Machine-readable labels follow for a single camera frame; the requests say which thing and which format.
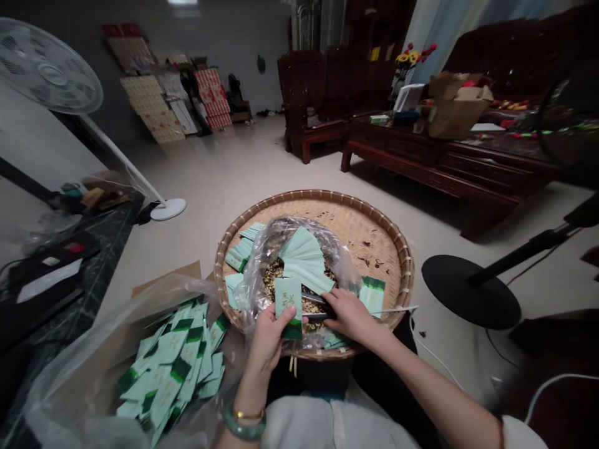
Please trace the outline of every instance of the wooden table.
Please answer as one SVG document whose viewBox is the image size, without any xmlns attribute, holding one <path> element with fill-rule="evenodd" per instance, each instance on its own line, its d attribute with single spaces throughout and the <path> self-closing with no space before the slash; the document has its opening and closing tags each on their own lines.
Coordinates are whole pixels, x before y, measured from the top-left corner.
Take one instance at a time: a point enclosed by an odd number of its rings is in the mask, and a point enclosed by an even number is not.
<svg viewBox="0 0 599 449">
<path fill-rule="evenodd" d="M 462 237 L 475 240 L 511 214 L 527 197 L 560 173 L 534 140 L 517 140 L 505 132 L 486 133 L 455 142 L 432 139 L 421 120 L 413 127 L 389 122 L 371 124 L 370 117 L 352 120 L 343 147 L 341 171 L 350 169 L 352 154 L 400 175 L 467 200 L 470 220 Z"/>
</svg>

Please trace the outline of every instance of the table leg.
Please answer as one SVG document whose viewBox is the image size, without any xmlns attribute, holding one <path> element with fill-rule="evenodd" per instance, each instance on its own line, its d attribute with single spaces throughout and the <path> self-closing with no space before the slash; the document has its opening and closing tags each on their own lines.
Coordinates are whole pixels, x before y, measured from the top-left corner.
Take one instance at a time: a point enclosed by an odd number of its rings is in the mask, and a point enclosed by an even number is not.
<svg viewBox="0 0 599 449">
<path fill-rule="evenodd" d="M 472 203 L 472 206 L 468 209 L 470 223 L 462 230 L 460 235 L 465 239 L 475 241 L 510 215 L 516 206 L 515 203 L 497 203 L 492 201 L 486 203 L 476 201 Z"/>
<path fill-rule="evenodd" d="M 343 152 L 343 157 L 341 158 L 341 171 L 343 173 L 347 173 L 349 171 L 349 163 L 351 161 L 351 152 Z"/>
<path fill-rule="evenodd" d="M 311 142 L 309 140 L 305 140 L 301 143 L 301 160 L 304 164 L 310 163 L 310 146 Z"/>
<path fill-rule="evenodd" d="M 285 150 L 288 153 L 291 153 L 293 151 L 293 148 L 291 147 L 291 137 L 289 137 L 287 133 L 285 133 Z"/>
</svg>

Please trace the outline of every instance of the tile floor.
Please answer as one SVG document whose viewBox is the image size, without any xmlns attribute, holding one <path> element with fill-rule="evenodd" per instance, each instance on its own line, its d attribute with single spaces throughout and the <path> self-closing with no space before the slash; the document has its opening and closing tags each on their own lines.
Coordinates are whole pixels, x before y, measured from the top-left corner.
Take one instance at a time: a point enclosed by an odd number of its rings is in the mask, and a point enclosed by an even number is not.
<svg viewBox="0 0 599 449">
<path fill-rule="evenodd" d="M 459 236 L 452 226 L 462 206 L 439 192 L 401 176 L 376 176 L 375 167 L 354 156 L 351 173 L 339 170 L 341 154 L 313 157 L 309 165 L 285 152 L 282 117 L 258 118 L 256 125 L 236 125 L 207 138 L 190 138 L 162 147 L 146 143 L 125 148 L 137 167 L 166 197 L 187 200 L 187 209 L 164 222 L 136 226 L 105 295 L 98 319 L 129 299 L 131 288 L 179 266 L 200 260 L 204 276 L 212 271 L 217 242 L 228 225 L 249 206 L 294 189 L 336 190 L 369 202 L 387 214 L 408 238 L 416 261 L 412 304 L 420 304 L 416 327 L 424 342 L 453 371 L 466 391 L 491 407 L 497 394 L 490 383 L 508 380 L 514 368 L 491 348 L 484 331 L 445 309 L 426 288 L 422 263 L 435 254 L 454 254 L 488 264 L 547 228 L 558 226 L 566 213 L 590 192 L 552 183 L 494 229 L 481 244 Z M 599 241 L 599 228 L 582 231 L 550 258 L 512 285 L 524 317 L 598 307 L 597 269 L 580 256 Z M 522 270 L 505 273 L 511 279 Z M 503 332 L 495 343 L 514 361 L 522 360 Z M 426 351 L 424 359 L 444 373 Z"/>
</svg>

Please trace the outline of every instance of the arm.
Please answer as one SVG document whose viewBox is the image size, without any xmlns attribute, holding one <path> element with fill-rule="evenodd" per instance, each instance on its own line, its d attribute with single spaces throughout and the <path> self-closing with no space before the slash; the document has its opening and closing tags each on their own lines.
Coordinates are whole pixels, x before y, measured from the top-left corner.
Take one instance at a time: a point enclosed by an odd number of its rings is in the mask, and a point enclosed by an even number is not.
<svg viewBox="0 0 599 449">
<path fill-rule="evenodd" d="M 373 351 L 400 376 L 443 437 L 454 449 L 499 449 L 500 422 L 376 322 L 353 294 L 333 289 L 323 294 L 337 314 L 328 327 Z"/>
<path fill-rule="evenodd" d="M 281 357 L 281 333 L 295 316 L 295 307 L 285 310 L 275 320 L 275 303 L 264 309 L 256 320 L 256 332 L 251 344 L 248 362 L 245 366 L 233 409 L 246 415 L 256 415 L 266 406 L 268 382 L 273 369 Z M 244 426 L 255 426 L 260 419 L 241 419 Z M 218 449 L 258 449 L 260 440 L 243 441 L 234 436 L 225 426 L 217 444 Z"/>
</svg>

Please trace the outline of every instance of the jade bangle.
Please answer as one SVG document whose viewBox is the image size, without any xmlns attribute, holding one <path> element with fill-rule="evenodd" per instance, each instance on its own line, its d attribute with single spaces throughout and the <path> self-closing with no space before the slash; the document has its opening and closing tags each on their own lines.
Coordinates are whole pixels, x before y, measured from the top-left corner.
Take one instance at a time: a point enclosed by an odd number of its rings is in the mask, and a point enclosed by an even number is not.
<svg viewBox="0 0 599 449">
<path fill-rule="evenodd" d="M 225 407 L 225 425 L 229 432 L 234 436 L 243 441 L 255 441 L 258 440 L 264 429 L 266 428 L 266 414 L 262 416 L 262 419 L 255 426 L 244 426 L 239 424 L 233 417 L 233 403 L 229 402 Z"/>
</svg>

